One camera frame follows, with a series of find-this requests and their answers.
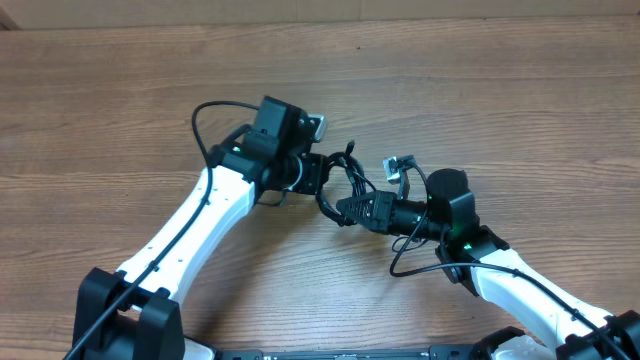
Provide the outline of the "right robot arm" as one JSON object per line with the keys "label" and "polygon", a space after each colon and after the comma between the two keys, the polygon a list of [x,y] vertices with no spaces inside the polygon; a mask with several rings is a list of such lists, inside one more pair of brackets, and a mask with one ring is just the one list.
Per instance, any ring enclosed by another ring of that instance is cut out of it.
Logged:
{"label": "right robot arm", "polygon": [[437,241],[436,269],[521,323],[476,343],[471,358],[638,358],[638,312],[613,315],[536,272],[481,224],[464,172],[441,169],[424,181],[424,202],[372,191],[342,199],[336,207],[343,217],[372,232]]}

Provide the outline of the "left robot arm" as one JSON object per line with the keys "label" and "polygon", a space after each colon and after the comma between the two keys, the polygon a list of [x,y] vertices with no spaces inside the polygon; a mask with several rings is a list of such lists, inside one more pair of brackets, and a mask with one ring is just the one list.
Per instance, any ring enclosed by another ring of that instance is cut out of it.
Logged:
{"label": "left robot arm", "polygon": [[312,194],[328,122],[272,97],[220,144],[200,149],[205,167],[159,232],[114,272],[92,269],[78,290],[69,359],[214,359],[185,336],[181,310],[224,236],[266,191]]}

